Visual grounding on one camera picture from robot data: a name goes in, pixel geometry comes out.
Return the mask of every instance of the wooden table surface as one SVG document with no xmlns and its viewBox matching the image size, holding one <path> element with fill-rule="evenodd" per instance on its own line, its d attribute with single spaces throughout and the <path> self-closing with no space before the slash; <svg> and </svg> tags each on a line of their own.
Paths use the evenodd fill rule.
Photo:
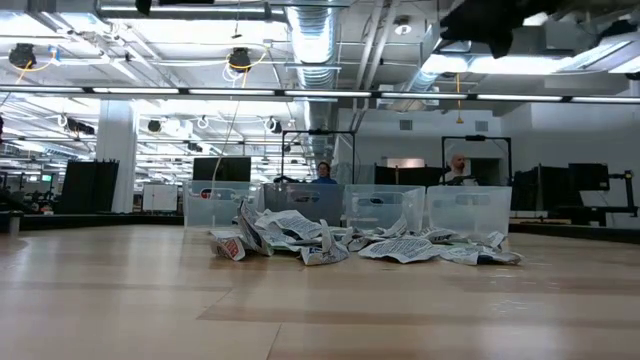
<svg viewBox="0 0 640 360">
<path fill-rule="evenodd" d="M 640 359 L 640 246 L 513 234 L 518 267 L 305 267 L 206 240 L 0 238 L 0 359 Z"/>
</svg>

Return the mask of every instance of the man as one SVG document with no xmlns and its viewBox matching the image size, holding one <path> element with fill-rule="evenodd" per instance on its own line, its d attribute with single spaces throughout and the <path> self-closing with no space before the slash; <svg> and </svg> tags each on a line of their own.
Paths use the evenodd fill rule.
<svg viewBox="0 0 640 360">
<path fill-rule="evenodd" d="M 314 184 L 337 184 L 338 182 L 331 178 L 331 166 L 325 161 L 318 164 L 318 178 L 313 180 Z"/>
<path fill-rule="evenodd" d="M 462 154 L 454 154 L 451 157 L 449 166 L 451 171 L 444 174 L 445 185 L 462 185 L 462 186 L 477 186 L 478 183 L 475 179 L 468 178 L 468 175 L 464 173 L 467 159 Z"/>
</svg>

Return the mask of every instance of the fluorescent light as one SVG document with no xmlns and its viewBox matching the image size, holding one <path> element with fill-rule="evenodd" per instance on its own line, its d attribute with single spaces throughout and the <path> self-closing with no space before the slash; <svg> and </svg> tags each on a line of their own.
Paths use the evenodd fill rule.
<svg viewBox="0 0 640 360">
<path fill-rule="evenodd" d="M 368 91 L 287 90 L 287 96 L 371 97 Z"/>
<path fill-rule="evenodd" d="M 574 56 L 569 60 L 569 63 L 564 64 L 564 66 L 559 71 L 584 70 L 589 66 L 597 63 L 598 61 L 606 58 L 607 56 L 613 54 L 614 52 L 629 45 L 630 43 L 631 41 L 621 41 L 619 43 L 603 44 L 597 46 L 591 50 Z"/>
<path fill-rule="evenodd" d="M 84 92 L 79 87 L 65 87 L 65 86 L 0 86 L 0 91 L 15 91 L 15 92 Z"/>
<path fill-rule="evenodd" d="M 629 60 L 626 63 L 618 66 L 617 68 L 609 71 L 614 74 L 633 74 L 640 71 L 640 56 L 635 59 Z"/>
<path fill-rule="evenodd" d="M 603 103 L 603 104 L 640 104 L 640 98 L 617 96 L 576 96 L 571 102 L 576 103 Z"/>
<path fill-rule="evenodd" d="M 469 72 L 476 74 L 547 75 L 558 71 L 566 60 L 541 56 L 491 56 L 477 57 L 469 65 Z"/>
<path fill-rule="evenodd" d="M 97 93 L 111 94 L 178 94 L 178 89 L 173 88 L 93 88 Z"/>
<path fill-rule="evenodd" d="M 394 99 L 435 99 L 435 100 L 464 100 L 467 94 L 447 94 L 447 93 L 382 93 L 383 98 Z"/>
<path fill-rule="evenodd" d="M 562 96 L 545 96 L 545 95 L 478 95 L 478 100 L 560 101 L 560 100 L 562 100 Z"/>
<path fill-rule="evenodd" d="M 273 90 L 251 90 L 251 89 L 189 89 L 193 95 L 256 95 L 273 96 Z"/>
<path fill-rule="evenodd" d="M 431 55 L 422 65 L 421 70 L 427 73 L 442 74 L 446 72 L 467 72 L 467 60 L 460 56 Z"/>
</svg>

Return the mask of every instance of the plastic storage container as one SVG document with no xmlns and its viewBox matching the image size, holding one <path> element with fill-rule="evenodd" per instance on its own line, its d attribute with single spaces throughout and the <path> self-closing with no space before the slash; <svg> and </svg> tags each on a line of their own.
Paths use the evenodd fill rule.
<svg viewBox="0 0 640 360">
<path fill-rule="evenodd" d="M 481 237 L 509 231 L 510 187 L 431 186 L 427 203 L 431 226 Z"/>
<path fill-rule="evenodd" d="M 404 214 L 409 230 L 422 230 L 424 186 L 347 185 L 347 226 L 389 228 Z"/>
<path fill-rule="evenodd" d="M 189 181 L 184 186 L 185 228 L 231 226 L 240 202 L 245 199 L 253 204 L 256 190 L 257 185 L 248 182 Z"/>
<path fill-rule="evenodd" d="M 324 219 L 331 226 L 340 226 L 344 214 L 343 185 L 263 184 L 262 196 L 264 209 L 298 210 L 311 221 Z"/>
</svg>

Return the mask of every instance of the computer monitor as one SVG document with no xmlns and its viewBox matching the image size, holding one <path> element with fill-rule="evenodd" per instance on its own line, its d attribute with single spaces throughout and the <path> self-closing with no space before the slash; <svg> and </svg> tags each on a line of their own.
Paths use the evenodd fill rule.
<svg viewBox="0 0 640 360">
<path fill-rule="evenodd" d="M 576 191 L 609 191 L 606 164 L 569 164 L 571 188 Z"/>
<path fill-rule="evenodd" d="M 193 160 L 193 180 L 213 180 L 213 172 L 219 157 L 202 157 Z M 223 157 L 218 166 L 216 181 L 251 181 L 251 157 Z"/>
</svg>

